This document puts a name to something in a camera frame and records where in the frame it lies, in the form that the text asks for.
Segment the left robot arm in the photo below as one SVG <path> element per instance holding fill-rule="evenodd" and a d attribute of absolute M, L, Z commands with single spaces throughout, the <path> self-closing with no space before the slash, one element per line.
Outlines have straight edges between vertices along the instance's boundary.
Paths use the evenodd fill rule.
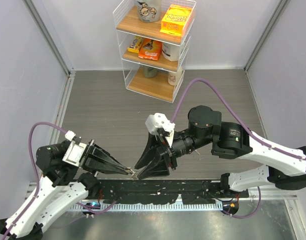
<path fill-rule="evenodd" d="M 35 190 L 9 218 L 0 219 L 0 234 L 10 240 L 40 240 L 72 205 L 100 194 L 97 172 L 128 175 L 127 168 L 92 142 L 64 140 L 36 151 L 42 171 Z"/>

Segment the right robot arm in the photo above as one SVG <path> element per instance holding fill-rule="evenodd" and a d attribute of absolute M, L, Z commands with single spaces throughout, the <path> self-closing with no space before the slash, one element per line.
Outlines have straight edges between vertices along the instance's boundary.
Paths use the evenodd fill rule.
<path fill-rule="evenodd" d="M 191 108 L 187 119 L 187 129 L 175 131 L 164 114 L 148 116 L 147 144 L 135 164 L 139 180 L 166 177 L 177 168 L 178 158 L 211 145 L 211 154 L 221 159 L 260 163 L 252 170 L 222 174 L 219 191 L 225 197 L 266 185 L 291 191 L 306 188 L 306 146 L 292 149 L 273 143 L 238 123 L 222 121 L 219 111 L 204 105 Z"/>

